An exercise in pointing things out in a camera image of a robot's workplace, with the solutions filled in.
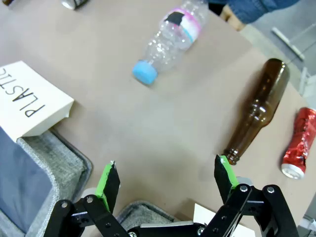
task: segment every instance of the bolt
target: bolt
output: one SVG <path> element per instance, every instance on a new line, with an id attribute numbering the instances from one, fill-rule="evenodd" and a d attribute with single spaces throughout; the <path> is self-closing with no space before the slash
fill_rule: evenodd
<path id="1" fill-rule="evenodd" d="M 128 234 L 130 237 L 137 237 L 137 234 L 135 232 L 129 232 Z"/>
<path id="2" fill-rule="evenodd" d="M 275 189 L 272 187 L 267 188 L 268 193 L 273 194 L 275 192 Z"/>
<path id="3" fill-rule="evenodd" d="M 68 206 L 68 204 L 64 201 L 62 204 L 61 204 L 61 207 L 62 208 L 65 208 L 65 207 L 67 207 Z"/>
<path id="4" fill-rule="evenodd" d="M 200 236 L 202 235 L 203 231 L 205 230 L 205 227 L 200 227 L 198 230 L 197 230 L 197 235 Z"/>
<path id="5" fill-rule="evenodd" d="M 242 186 L 240 187 L 240 191 L 242 191 L 242 192 L 247 192 L 247 191 L 248 191 L 247 186 L 242 185 Z"/>
<path id="6" fill-rule="evenodd" d="M 88 203 L 92 203 L 92 202 L 93 202 L 93 197 L 88 197 L 88 198 L 87 198 L 87 202 L 88 202 Z"/>

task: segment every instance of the human hand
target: human hand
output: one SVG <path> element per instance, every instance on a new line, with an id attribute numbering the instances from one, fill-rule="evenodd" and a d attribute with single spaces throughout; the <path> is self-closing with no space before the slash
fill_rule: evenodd
<path id="1" fill-rule="evenodd" d="M 230 24 L 236 31 L 241 31 L 246 26 L 235 16 L 228 5 L 224 6 L 220 17 Z"/>

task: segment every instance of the brown glass bottle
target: brown glass bottle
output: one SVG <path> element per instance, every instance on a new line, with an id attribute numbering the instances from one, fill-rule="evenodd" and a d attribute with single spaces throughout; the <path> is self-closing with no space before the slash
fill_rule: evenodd
<path id="1" fill-rule="evenodd" d="M 230 164 L 236 164 L 260 129 L 270 123 L 289 80 L 289 69 L 278 59 L 263 66 L 261 79 L 247 110 L 224 150 Z"/>
<path id="2" fill-rule="evenodd" d="M 9 6 L 14 0 L 2 0 L 4 5 Z"/>

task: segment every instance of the box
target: box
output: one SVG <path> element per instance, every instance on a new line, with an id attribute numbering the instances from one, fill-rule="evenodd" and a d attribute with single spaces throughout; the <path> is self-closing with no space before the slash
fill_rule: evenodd
<path id="1" fill-rule="evenodd" d="M 68 117 L 73 102 L 22 61 L 0 67 L 0 126 L 14 142 Z"/>

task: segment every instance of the person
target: person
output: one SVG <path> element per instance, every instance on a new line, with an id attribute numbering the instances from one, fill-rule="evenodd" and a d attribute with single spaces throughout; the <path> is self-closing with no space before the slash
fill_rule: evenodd
<path id="1" fill-rule="evenodd" d="M 208 0 L 209 9 L 235 30 L 242 30 L 261 16 L 292 6 L 299 0 Z"/>

